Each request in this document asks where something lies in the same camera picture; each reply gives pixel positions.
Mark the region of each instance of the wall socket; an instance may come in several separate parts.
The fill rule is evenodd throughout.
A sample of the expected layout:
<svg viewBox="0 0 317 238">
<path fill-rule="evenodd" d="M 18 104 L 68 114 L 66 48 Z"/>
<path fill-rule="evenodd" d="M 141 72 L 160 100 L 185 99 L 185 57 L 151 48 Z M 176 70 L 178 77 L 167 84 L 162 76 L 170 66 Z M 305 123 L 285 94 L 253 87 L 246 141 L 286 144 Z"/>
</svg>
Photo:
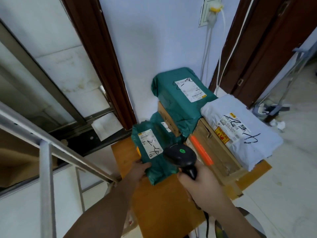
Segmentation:
<svg viewBox="0 0 317 238">
<path fill-rule="evenodd" d="M 200 16 L 199 16 L 199 23 L 198 27 L 202 27 L 207 25 L 207 14 L 209 12 L 210 5 L 212 2 L 220 2 L 221 0 L 204 0 L 204 3 L 202 4 L 200 8 Z"/>
</svg>

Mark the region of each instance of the hand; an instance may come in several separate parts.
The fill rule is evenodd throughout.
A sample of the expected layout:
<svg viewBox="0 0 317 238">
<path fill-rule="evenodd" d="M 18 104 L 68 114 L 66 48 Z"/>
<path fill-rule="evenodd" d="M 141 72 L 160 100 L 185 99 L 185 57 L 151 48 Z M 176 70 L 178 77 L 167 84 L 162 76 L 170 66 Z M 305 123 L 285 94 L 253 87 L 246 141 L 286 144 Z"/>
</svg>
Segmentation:
<svg viewBox="0 0 317 238">
<path fill-rule="evenodd" d="M 151 167 L 151 163 L 142 163 L 141 160 L 137 160 L 133 162 L 132 168 L 130 169 L 129 173 L 126 175 L 125 178 L 138 183 L 140 179 L 145 175 L 145 170 Z"/>
<path fill-rule="evenodd" d="M 195 167 L 197 169 L 196 180 L 192 180 L 182 172 L 178 173 L 177 177 L 196 204 L 210 215 L 215 215 L 219 207 L 230 199 L 224 194 L 218 180 L 207 166 L 197 160 Z"/>
</svg>

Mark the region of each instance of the person's left hand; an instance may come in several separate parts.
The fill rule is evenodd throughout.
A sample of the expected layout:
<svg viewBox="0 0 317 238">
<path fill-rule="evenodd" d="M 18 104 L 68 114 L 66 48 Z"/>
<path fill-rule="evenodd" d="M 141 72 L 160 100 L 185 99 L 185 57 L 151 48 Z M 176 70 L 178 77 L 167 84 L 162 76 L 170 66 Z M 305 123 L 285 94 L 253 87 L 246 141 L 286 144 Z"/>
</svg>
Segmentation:
<svg viewBox="0 0 317 238">
<path fill-rule="evenodd" d="M 132 164 L 132 168 L 129 173 L 126 175 L 126 178 L 130 179 L 133 182 L 139 182 L 140 179 L 145 175 L 145 170 L 151 167 L 151 163 L 142 163 L 139 159 Z"/>
</svg>

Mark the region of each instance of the green package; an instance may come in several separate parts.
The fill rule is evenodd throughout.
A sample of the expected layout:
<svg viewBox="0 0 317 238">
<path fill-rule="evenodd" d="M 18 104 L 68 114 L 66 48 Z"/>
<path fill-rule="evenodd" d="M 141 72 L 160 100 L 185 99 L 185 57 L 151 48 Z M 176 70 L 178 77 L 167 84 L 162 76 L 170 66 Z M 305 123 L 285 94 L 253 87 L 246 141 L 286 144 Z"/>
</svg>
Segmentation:
<svg viewBox="0 0 317 238">
<path fill-rule="evenodd" d="M 143 121 L 132 127 L 131 138 L 135 147 L 139 148 L 142 162 L 152 163 L 152 166 L 145 171 L 152 185 L 177 173 L 177 168 L 164 159 L 163 150 L 171 144 L 184 141 L 182 136 L 176 138 L 172 132 L 168 132 L 162 122 L 164 120 L 156 112 L 150 121 Z"/>
<path fill-rule="evenodd" d="M 151 90 L 185 138 L 202 117 L 200 109 L 217 99 L 190 68 L 159 73 L 153 78 Z"/>
</svg>

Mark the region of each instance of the wooden door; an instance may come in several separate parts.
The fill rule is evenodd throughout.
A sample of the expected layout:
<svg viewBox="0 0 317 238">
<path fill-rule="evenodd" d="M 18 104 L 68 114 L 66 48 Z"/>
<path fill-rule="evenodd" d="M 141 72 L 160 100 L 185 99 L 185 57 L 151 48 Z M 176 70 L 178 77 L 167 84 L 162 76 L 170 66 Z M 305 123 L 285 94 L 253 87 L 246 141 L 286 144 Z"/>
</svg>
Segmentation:
<svg viewBox="0 0 317 238">
<path fill-rule="evenodd" d="M 317 0 L 259 0 L 220 87 L 252 106 L 316 26 Z"/>
</svg>

